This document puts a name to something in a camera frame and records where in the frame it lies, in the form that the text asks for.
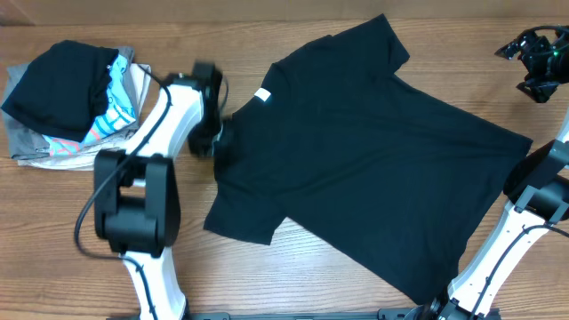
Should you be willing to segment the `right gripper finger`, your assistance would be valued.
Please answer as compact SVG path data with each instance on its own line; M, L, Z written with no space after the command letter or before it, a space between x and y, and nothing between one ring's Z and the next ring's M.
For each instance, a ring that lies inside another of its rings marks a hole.
M557 90L559 83L556 82L543 82L536 84L529 84L523 82L517 85L517 89L537 103L546 103L551 95Z
M513 40L512 42L505 44L500 49L498 49L494 55L506 60L511 60L523 51L524 43L524 40Z

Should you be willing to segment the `black t-shirt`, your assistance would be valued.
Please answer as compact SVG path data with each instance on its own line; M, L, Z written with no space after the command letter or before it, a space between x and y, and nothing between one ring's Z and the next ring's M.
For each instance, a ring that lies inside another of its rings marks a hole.
M291 219L414 303L435 299L532 142L411 87L408 59L379 15L273 63L215 145L204 228L270 244Z

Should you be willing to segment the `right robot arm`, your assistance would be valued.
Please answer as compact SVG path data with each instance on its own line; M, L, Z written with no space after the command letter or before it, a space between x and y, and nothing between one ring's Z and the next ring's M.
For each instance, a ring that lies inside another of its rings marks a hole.
M539 26L524 30L496 53L518 58L527 70L517 89L545 103L568 81L568 27L552 25L549 41ZM568 218L568 125L517 164L503 189L508 198L502 215L473 260L448 285L446 293L429 304L409 310L406 319L497 319L493 300L517 263L557 224Z

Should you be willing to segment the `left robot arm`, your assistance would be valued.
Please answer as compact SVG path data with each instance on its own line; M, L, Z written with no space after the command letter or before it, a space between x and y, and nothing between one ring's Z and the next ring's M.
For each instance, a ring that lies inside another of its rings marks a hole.
M158 101L132 139L95 157L85 207L94 210L95 232L108 242L112 259L128 270L140 303L137 318L187 319L172 253L181 219L174 161L184 146L193 156L212 156L227 101L220 92L228 84L204 61L158 84Z

